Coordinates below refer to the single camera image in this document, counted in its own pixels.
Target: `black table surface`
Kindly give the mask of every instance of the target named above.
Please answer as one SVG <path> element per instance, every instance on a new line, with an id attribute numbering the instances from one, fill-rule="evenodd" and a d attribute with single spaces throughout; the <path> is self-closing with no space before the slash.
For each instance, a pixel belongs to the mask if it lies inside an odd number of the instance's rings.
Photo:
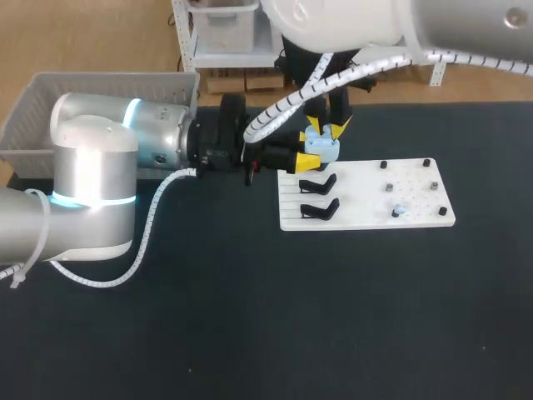
<path id="1" fill-rule="evenodd" d="M 0 398 L 532 398 L 531 127 L 532 103 L 354 109 L 341 159 L 435 158 L 454 227 L 283 232 L 273 172 L 174 183 L 131 281 L 2 282 Z M 156 188 L 127 255 L 66 265 L 126 271 Z"/>

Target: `white shelf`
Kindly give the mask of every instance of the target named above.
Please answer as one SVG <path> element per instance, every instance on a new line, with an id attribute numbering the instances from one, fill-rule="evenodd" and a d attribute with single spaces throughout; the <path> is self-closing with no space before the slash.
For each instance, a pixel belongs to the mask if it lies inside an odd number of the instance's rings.
<path id="1" fill-rule="evenodd" d="M 206 52 L 202 40 L 197 39 L 192 61 L 195 68 L 270 68 L 279 54 L 272 50 L 270 22 L 264 12 L 256 16 L 255 43 L 252 52 L 212 53 Z"/>

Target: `white spiral cable wrap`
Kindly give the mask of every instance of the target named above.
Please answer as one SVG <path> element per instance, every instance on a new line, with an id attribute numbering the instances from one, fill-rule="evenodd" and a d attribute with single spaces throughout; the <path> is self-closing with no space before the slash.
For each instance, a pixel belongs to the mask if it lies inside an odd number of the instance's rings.
<path id="1" fill-rule="evenodd" d="M 492 57 L 476 56 L 446 50 L 425 50 L 424 54 L 426 55 L 428 62 L 433 64 L 444 62 L 449 64 L 474 65 L 533 77 L 533 67 L 531 67 L 531 64 L 523 62 L 506 61 Z M 369 62 L 368 64 L 348 68 L 312 85 L 305 86 L 301 90 L 290 94 L 259 114 L 245 131 L 244 140 L 247 143 L 259 142 L 266 137 L 258 135 L 258 131 L 261 127 L 272 123 L 272 121 L 276 120 L 276 118 L 287 110 L 300 107 L 303 103 L 312 98 L 317 98 L 335 88 L 341 88 L 349 82 L 412 64 L 413 60 L 408 54 L 384 58 L 375 62 Z"/>
<path id="2" fill-rule="evenodd" d="M 320 81 L 332 58 L 333 53 L 329 52 L 326 54 L 322 54 L 322 57 L 316 65 L 313 74 L 307 80 L 305 87 L 311 86 Z M 277 117 L 274 117 L 272 119 L 268 119 L 270 118 L 270 114 L 267 112 L 265 113 L 266 117 L 264 118 L 264 122 L 262 115 L 258 116 L 252 121 L 252 123 L 250 123 L 250 125 L 248 125 L 248 128 L 244 133 L 244 137 L 253 138 L 252 140 L 247 140 L 248 143 L 260 142 L 264 138 L 267 138 L 268 136 L 272 135 L 281 125 L 283 125 L 290 117 L 292 117 L 292 115 L 296 111 L 298 111 L 300 107 L 301 104 L 295 107 L 289 107 L 288 109 L 277 115 Z"/>
<path id="3" fill-rule="evenodd" d="M 169 175 L 163 182 L 161 182 L 161 184 L 156 190 L 156 194 L 154 195 L 152 199 L 152 204 L 150 204 L 150 209 L 148 210 L 147 223 L 144 226 L 144 233 L 142 235 L 141 246 L 139 247 L 139 252 L 137 253 L 137 256 L 135 257 L 135 261 L 133 262 L 133 265 L 121 277 L 114 279 L 112 281 L 108 281 L 108 282 L 91 281 L 89 279 L 85 279 L 84 277 L 79 277 L 75 273 L 68 271 L 63 265 L 61 265 L 57 261 L 51 261 L 50 263 L 65 277 L 72 279 L 74 282 L 81 283 L 82 285 L 90 286 L 92 288 L 114 288 L 118 285 L 125 283 L 129 278 L 132 277 L 132 275 L 135 273 L 136 270 L 138 270 L 139 266 L 141 265 L 142 258 L 144 257 L 144 252 L 147 249 L 148 238 L 150 237 L 150 231 L 152 230 L 152 224 L 153 224 L 154 217 L 156 215 L 157 205 L 159 204 L 159 200 L 161 199 L 163 192 L 165 192 L 165 189 L 168 187 L 168 185 L 170 185 L 170 183 L 172 183 L 176 179 L 184 178 L 184 177 L 195 177 L 196 175 L 197 175 L 196 169 L 193 169 L 193 168 L 182 169 L 180 171 L 175 171 L 174 173 Z"/>

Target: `white plastic bin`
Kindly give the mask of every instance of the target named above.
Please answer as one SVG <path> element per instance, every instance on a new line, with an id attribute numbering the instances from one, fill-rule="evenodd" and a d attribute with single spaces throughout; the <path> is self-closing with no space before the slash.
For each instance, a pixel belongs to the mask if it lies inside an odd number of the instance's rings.
<path id="1" fill-rule="evenodd" d="M 281 38 L 281 32 L 272 24 L 272 22 L 270 24 L 270 29 L 272 32 L 272 50 L 275 54 L 280 54 L 283 50 L 283 39 Z"/>
<path id="2" fill-rule="evenodd" d="M 198 41 L 208 53 L 250 53 L 254 44 L 255 11 L 259 0 L 206 0 L 189 3 Z"/>

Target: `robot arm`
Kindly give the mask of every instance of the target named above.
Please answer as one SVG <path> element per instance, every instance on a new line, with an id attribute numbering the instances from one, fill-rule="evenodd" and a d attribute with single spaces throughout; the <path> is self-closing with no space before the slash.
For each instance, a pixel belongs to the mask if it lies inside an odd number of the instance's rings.
<path id="1" fill-rule="evenodd" d="M 337 52 L 368 45 L 394 45 L 405 39 L 413 55 L 425 62 L 463 63 L 533 76 L 533 32 L 526 0 L 262 0 L 270 19 L 298 46 Z M 444 47 L 483 54 L 423 51 Z M 248 171 L 265 166 L 299 172 L 316 168 L 316 156 L 301 152 L 298 132 L 268 137 L 305 101 L 373 73 L 415 63 L 410 54 L 353 67 L 320 79 L 331 54 L 325 54 L 307 84 L 260 114 L 248 128 L 244 100 L 225 97 L 221 117 L 197 121 L 187 108 L 138 99 L 69 94 L 52 113 L 55 147 L 54 194 L 50 215 L 39 198 L 0 190 L 0 263 L 23 263 L 39 242 L 45 223 L 46 242 L 40 260 L 99 260 L 118 257 L 132 242 L 137 165 L 171 171 L 193 165 L 218 171 Z M 243 139 L 248 143 L 243 148 Z M 165 180 L 152 202 L 139 255 L 121 278 L 102 285 L 87 283 L 58 264 L 69 278 L 89 286 L 116 286 L 138 268 L 162 191 L 175 178 L 195 176 L 182 170 Z M 0 272 L 0 279 L 11 272 Z"/>
<path id="2" fill-rule="evenodd" d="M 529 0 L 262 0 L 262 6 L 286 38 L 316 53 L 414 37 L 422 48 L 533 62 Z"/>

